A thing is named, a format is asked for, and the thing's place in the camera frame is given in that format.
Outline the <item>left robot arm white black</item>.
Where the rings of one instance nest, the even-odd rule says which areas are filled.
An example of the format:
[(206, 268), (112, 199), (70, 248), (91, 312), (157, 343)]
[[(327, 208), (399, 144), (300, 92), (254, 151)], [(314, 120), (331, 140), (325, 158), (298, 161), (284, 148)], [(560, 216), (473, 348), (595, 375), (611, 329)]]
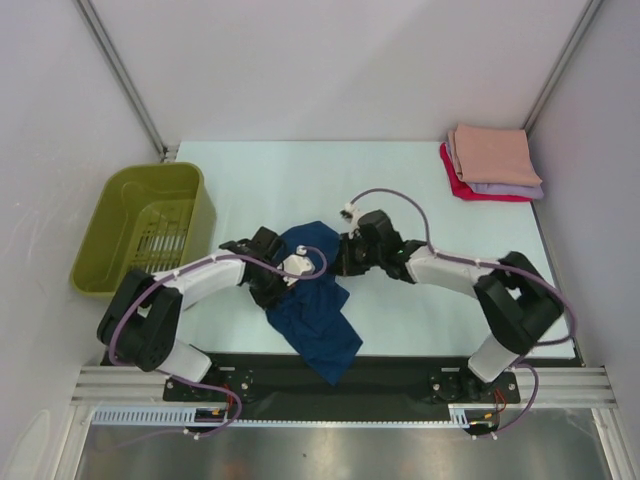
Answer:
[(214, 397), (221, 376), (206, 353), (177, 338), (181, 316), (206, 297), (242, 285), (261, 300), (277, 299), (287, 290), (278, 273), (284, 254), (284, 239), (261, 227), (253, 237), (226, 242), (181, 267), (154, 274), (131, 270), (97, 329), (109, 362), (181, 378), (197, 398)]

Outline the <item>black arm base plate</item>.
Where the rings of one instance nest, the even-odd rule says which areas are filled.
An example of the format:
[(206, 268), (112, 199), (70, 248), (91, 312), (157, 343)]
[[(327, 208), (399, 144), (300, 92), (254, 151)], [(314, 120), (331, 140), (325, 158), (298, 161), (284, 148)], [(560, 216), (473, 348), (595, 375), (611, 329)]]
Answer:
[(166, 382), (166, 402), (199, 406), (237, 394), (248, 421), (414, 422), (442, 420), (449, 406), (515, 406), (516, 377), (501, 374), (490, 384), (472, 378), (464, 357), (359, 356), (330, 385), (299, 355), (217, 353), (205, 388)]

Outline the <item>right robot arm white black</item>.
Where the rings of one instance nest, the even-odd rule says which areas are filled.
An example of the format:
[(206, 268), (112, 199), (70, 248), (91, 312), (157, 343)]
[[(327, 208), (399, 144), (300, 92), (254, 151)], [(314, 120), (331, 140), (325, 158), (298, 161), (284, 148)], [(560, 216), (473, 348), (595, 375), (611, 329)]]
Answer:
[(564, 314), (558, 291), (520, 252), (492, 261), (456, 256), (426, 241), (404, 240), (382, 210), (363, 213), (349, 205), (340, 215), (349, 231), (340, 236), (334, 274), (354, 277), (377, 267), (391, 279), (442, 287), (479, 302), (490, 334), (461, 374), (462, 391), (473, 401), (493, 394), (499, 376)]

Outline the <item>dark blue t shirt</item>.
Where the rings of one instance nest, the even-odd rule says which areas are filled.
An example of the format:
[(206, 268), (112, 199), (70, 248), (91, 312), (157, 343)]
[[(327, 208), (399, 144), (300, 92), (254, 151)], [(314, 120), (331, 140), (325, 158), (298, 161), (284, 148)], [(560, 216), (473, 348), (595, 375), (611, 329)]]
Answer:
[[(338, 256), (340, 235), (321, 221), (294, 226), (281, 234), (284, 246), (276, 259), (284, 260), (299, 246), (315, 247), (310, 260), (319, 269), (322, 261)], [(297, 281), (292, 290), (266, 310), (269, 324), (280, 333), (305, 363), (329, 385), (335, 386), (352, 365), (363, 341), (342, 313), (349, 292), (329, 273), (314, 280)]]

